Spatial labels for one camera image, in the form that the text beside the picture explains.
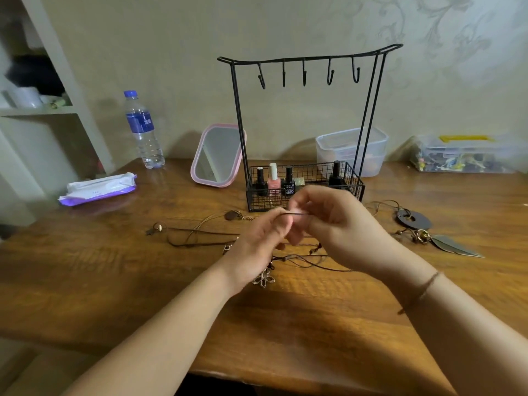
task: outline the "plastic bottle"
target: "plastic bottle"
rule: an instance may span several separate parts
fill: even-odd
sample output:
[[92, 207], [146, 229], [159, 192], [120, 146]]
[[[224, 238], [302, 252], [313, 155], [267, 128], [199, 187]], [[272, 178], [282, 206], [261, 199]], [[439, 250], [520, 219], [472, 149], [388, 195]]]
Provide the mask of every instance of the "plastic bottle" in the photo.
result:
[[143, 106], [135, 90], [124, 92], [127, 100], [125, 109], [130, 130], [136, 138], [139, 155], [148, 169], [159, 168], [165, 165], [162, 149], [154, 134], [154, 124], [149, 110]]

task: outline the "blue bottle label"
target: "blue bottle label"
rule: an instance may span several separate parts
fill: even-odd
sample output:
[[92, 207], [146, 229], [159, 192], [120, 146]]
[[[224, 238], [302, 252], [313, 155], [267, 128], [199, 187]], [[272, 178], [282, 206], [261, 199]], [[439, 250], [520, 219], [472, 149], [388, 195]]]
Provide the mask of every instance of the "blue bottle label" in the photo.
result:
[[133, 133], [145, 133], [154, 130], [154, 124], [148, 111], [127, 114], [127, 121]]

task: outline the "pink nail polish bottle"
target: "pink nail polish bottle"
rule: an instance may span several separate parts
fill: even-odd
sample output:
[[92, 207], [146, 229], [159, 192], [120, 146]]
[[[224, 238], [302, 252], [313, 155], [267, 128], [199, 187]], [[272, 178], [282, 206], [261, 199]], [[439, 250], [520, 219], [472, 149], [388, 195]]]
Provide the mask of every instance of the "pink nail polish bottle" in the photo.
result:
[[271, 163], [269, 165], [269, 178], [268, 178], [268, 194], [270, 196], [277, 196], [281, 194], [281, 180], [277, 175], [277, 164]]

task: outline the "shelf board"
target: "shelf board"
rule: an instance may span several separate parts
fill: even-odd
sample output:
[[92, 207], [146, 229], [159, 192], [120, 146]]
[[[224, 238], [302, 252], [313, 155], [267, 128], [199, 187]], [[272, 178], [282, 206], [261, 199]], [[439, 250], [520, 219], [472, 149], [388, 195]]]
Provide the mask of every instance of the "shelf board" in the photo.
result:
[[42, 108], [0, 108], [0, 117], [23, 117], [30, 115], [75, 114], [73, 106], [63, 106], [53, 109], [49, 106]]

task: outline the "plastic storage box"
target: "plastic storage box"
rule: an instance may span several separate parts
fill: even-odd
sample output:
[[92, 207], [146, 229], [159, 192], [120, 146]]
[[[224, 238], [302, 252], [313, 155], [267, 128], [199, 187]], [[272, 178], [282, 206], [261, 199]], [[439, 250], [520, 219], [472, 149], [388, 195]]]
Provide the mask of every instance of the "plastic storage box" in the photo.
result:
[[[316, 137], [317, 162], [327, 163], [339, 160], [346, 161], [353, 167], [360, 130], [361, 128], [347, 129]], [[367, 128], [363, 128], [363, 136], [359, 153], [357, 154], [356, 168], [354, 170], [357, 174], [359, 174], [361, 161], [363, 160], [366, 131]], [[368, 146], [366, 148], [365, 163], [363, 164], [363, 172], [361, 173], [362, 177], [376, 176], [380, 172], [381, 165], [385, 159], [385, 147], [388, 139], [389, 136], [381, 132], [378, 128], [371, 128]], [[327, 177], [328, 173], [323, 172], [323, 175]]]
[[513, 160], [528, 144], [511, 134], [498, 136], [415, 136], [411, 162], [421, 172], [515, 172]]

